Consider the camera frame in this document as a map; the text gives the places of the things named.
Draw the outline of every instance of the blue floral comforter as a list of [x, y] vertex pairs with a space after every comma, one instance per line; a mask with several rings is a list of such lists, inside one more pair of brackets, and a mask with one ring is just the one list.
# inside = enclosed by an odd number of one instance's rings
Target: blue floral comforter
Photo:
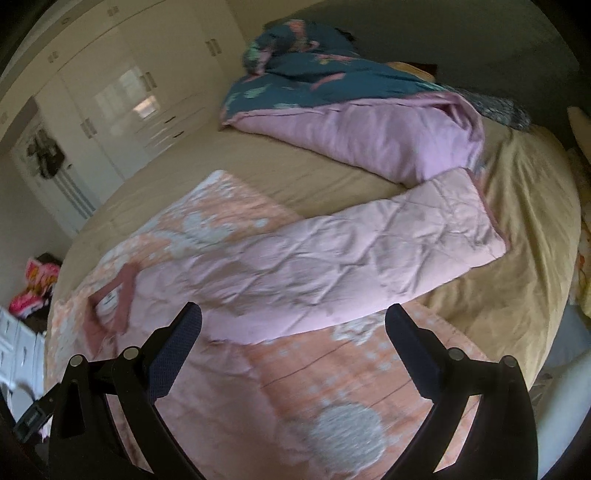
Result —
[[400, 98], [445, 88], [359, 57], [338, 30], [290, 20], [267, 30], [243, 57], [247, 75], [228, 92], [221, 120], [263, 109], [311, 108], [360, 98]]

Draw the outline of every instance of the dark pink trim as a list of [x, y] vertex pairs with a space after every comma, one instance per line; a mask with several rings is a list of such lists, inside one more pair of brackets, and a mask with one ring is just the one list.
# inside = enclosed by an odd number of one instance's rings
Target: dark pink trim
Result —
[[482, 206], [484, 207], [484, 210], [486, 211], [486, 214], [488, 215], [488, 219], [491, 221], [492, 227], [495, 229], [495, 232], [503, 239], [503, 241], [505, 243], [506, 251], [509, 251], [509, 249], [511, 248], [511, 242], [509, 242], [509, 239], [505, 236], [505, 234], [503, 233], [503, 230], [501, 230], [499, 223], [496, 221], [495, 215], [492, 213], [491, 208], [488, 206], [488, 203], [486, 202], [486, 199], [484, 198], [484, 192], [482, 191], [482, 188], [480, 186], [479, 179], [476, 178], [476, 175], [474, 174], [474, 172], [472, 170], [469, 170], [468, 168], [464, 168], [464, 170], [468, 174], [468, 177], [472, 181], [474, 188], [478, 192], [478, 196], [480, 197], [480, 201], [482, 202]]
[[[138, 273], [138, 264], [127, 263], [119, 270], [119, 273], [112, 281], [88, 298], [83, 329], [86, 342], [94, 357], [99, 354], [105, 338], [127, 331], [129, 310], [134, 299], [135, 277]], [[103, 325], [96, 315], [95, 308], [102, 299], [119, 285], [123, 286], [119, 292], [119, 303], [115, 310], [115, 316], [107, 325]]]

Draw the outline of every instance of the bed sheet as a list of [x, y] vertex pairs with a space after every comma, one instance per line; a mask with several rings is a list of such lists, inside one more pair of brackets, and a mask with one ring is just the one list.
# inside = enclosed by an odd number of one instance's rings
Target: bed sheet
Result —
[[[566, 152], [547, 130], [483, 123], [483, 190], [511, 249], [419, 301], [490, 359], [516, 356], [531, 385], [566, 303], [580, 235], [579, 198]], [[405, 190], [267, 137], [218, 131], [212, 121], [128, 180], [88, 221], [66, 256], [55, 298], [66, 299], [107, 251], [219, 169], [307, 218]]]

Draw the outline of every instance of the gray patterned cloth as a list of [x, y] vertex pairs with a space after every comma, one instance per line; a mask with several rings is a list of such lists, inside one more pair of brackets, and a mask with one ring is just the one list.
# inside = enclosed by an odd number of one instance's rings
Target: gray patterned cloth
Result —
[[450, 92], [462, 95], [476, 111], [485, 116], [516, 130], [527, 130], [531, 126], [531, 117], [527, 111], [507, 98], [484, 95], [483, 93], [474, 93], [463, 88], [455, 88], [449, 85], [442, 85]]

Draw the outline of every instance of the silver bolt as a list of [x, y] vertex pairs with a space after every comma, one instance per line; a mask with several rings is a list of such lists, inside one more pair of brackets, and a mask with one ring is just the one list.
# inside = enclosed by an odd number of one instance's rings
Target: silver bolt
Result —
[[139, 350], [137, 349], [137, 347], [134, 346], [130, 346], [128, 349], [125, 350], [125, 352], [123, 352], [123, 358], [125, 358], [126, 360], [133, 360], [135, 357], [137, 357], [139, 354]]
[[517, 360], [515, 360], [515, 357], [511, 355], [507, 355], [506, 357], [504, 357], [503, 361], [505, 362], [505, 365], [510, 368], [515, 368], [517, 366]]
[[70, 365], [73, 367], [77, 367], [82, 363], [82, 360], [84, 360], [84, 357], [82, 355], [74, 355], [72, 358], [70, 358]]
[[464, 352], [462, 352], [459, 348], [452, 347], [447, 351], [449, 358], [452, 360], [460, 361], [464, 358]]

